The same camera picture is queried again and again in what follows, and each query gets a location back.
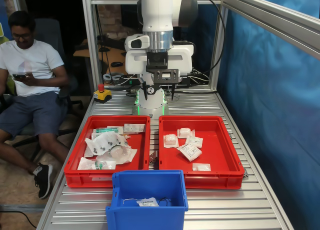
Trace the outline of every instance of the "slotted aluminum surface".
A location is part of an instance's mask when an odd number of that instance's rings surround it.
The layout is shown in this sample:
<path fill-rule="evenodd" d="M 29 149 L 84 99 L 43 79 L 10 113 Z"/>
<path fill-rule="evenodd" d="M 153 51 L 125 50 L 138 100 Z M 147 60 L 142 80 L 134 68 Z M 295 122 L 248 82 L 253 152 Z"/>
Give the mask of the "slotted aluminum surface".
<path fill-rule="evenodd" d="M 199 86 L 188 90 L 210 89 Z M 259 172 L 260 167 L 251 151 L 242 136 L 237 134 L 238 128 L 228 118 L 228 110 L 219 95 L 179 94 L 177 91 L 176 96 L 179 97 L 168 101 L 172 115 L 219 115 L 223 118 L 249 175 L 243 180 L 240 190 L 187 190 L 189 211 L 185 213 L 184 229 L 293 229 L 265 176 Z M 93 103 L 81 128 L 90 115 L 131 114 L 133 103 L 134 98 L 127 97 L 125 92 L 112 92 L 112 100 L 107 104 Z M 151 153 L 158 150 L 158 128 L 157 121 L 152 121 Z M 69 188 L 63 173 L 60 173 L 37 229 L 107 229 L 105 207 L 111 199 L 112 189 Z"/>

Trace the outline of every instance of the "black chair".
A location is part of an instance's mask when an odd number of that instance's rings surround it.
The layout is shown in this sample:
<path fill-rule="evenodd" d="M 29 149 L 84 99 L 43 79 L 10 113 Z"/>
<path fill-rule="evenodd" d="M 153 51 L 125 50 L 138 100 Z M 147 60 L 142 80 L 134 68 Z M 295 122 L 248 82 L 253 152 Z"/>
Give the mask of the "black chair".
<path fill-rule="evenodd" d="M 62 38 L 61 38 L 59 22 L 56 20 L 53 20 L 53 19 L 36 19 L 35 21 L 36 21 L 36 29 L 35 29 L 36 30 L 36 37 L 35 37 L 35 39 L 39 40 L 39 41 L 46 42 L 46 43 L 50 44 L 54 49 L 56 49 L 59 52 L 59 54 L 64 62 L 64 66 L 68 72 L 68 69 L 73 67 L 73 65 L 68 62 L 68 60 L 65 56 L 65 51 L 64 51 L 63 45 L 62 45 Z M 82 101 L 72 101 L 70 99 L 70 95 L 69 95 L 70 92 L 77 89 L 78 81 L 75 78 L 75 76 L 73 76 L 72 74 L 68 74 L 68 76 L 69 76 L 69 86 L 61 88 L 60 93 L 59 93 L 59 97 L 61 99 L 66 99 L 67 105 L 68 105 L 68 114 L 73 114 L 77 117 L 81 117 L 81 116 L 79 116 L 79 114 L 76 111 L 74 111 L 73 105 L 79 104 L 79 108 L 83 109 L 83 107 L 84 107 L 83 102 Z M 12 94 L 4 94 L 3 96 L 0 96 L 0 112 L 2 112 L 4 109 L 9 107 L 12 104 L 13 99 L 14 99 L 14 95 L 12 95 Z M 78 131 L 78 129 L 59 130 L 58 136 L 74 133 L 77 131 Z M 38 138 L 35 137 L 34 134 L 35 134 L 34 125 L 33 125 L 33 123 L 31 123 L 31 124 L 27 125 L 19 135 L 33 136 L 33 137 L 30 137 L 30 138 L 27 138 L 27 139 L 22 140 L 20 142 L 17 142 L 15 144 L 13 144 L 12 146 L 19 147 L 19 146 L 27 145 L 30 143 L 38 142 Z M 32 156 L 30 158 L 31 161 L 35 160 L 35 158 L 39 154 L 40 150 L 41 150 L 41 147 L 38 142 L 36 145 L 35 151 L 33 152 Z"/>

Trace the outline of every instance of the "blue plastic crate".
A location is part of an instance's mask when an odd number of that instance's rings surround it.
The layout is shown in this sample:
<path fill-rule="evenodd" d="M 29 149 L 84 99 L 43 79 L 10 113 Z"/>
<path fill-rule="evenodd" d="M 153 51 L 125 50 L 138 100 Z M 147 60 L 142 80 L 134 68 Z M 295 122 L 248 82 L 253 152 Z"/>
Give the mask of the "blue plastic crate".
<path fill-rule="evenodd" d="M 111 206 L 105 209 L 108 230 L 183 230 L 188 211 L 183 171 L 122 171 L 112 175 L 112 184 Z M 159 206 L 139 206 L 135 200 L 151 197 Z"/>

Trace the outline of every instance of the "man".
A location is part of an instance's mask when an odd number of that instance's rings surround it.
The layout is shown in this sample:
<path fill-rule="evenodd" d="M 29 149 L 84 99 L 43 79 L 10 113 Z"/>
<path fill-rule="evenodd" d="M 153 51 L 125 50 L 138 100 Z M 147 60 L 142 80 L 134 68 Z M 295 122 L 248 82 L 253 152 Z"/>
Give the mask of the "man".
<path fill-rule="evenodd" d="M 10 74 L 16 76 L 17 96 L 0 114 L 0 158 L 33 174 L 42 199 L 51 188 L 52 165 L 29 161 L 5 141 L 15 138 L 33 122 L 41 148 L 64 163 L 69 150 L 57 140 L 57 135 L 67 105 L 58 98 L 58 93 L 69 80 L 58 52 L 34 39 L 36 23 L 27 12 L 14 12 L 8 24 L 14 41 L 0 45 L 0 95 L 5 92 Z"/>

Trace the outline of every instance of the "red plastic crate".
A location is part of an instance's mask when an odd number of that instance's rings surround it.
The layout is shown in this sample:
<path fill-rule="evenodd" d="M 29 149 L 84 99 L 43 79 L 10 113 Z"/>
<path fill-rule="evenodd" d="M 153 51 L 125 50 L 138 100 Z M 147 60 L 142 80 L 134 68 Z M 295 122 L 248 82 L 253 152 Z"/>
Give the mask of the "red plastic crate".
<path fill-rule="evenodd" d="M 145 124 L 145 132 L 130 135 L 129 146 L 137 149 L 132 162 L 117 165 L 115 170 L 77 170 L 86 149 L 85 138 L 91 139 L 93 129 L 124 124 Z M 150 151 L 150 117 L 148 116 L 90 116 L 64 167 L 69 187 L 112 187 L 112 174 L 125 170 L 148 170 Z"/>
<path fill-rule="evenodd" d="M 164 148 L 164 135 L 180 128 L 195 130 L 203 138 L 202 154 L 190 162 L 176 148 Z M 179 139 L 179 146 L 186 139 Z M 209 163 L 211 171 L 193 171 L 193 163 Z M 183 170 L 186 188 L 239 189 L 245 170 L 219 116 L 161 116 L 159 118 L 159 169 Z"/>

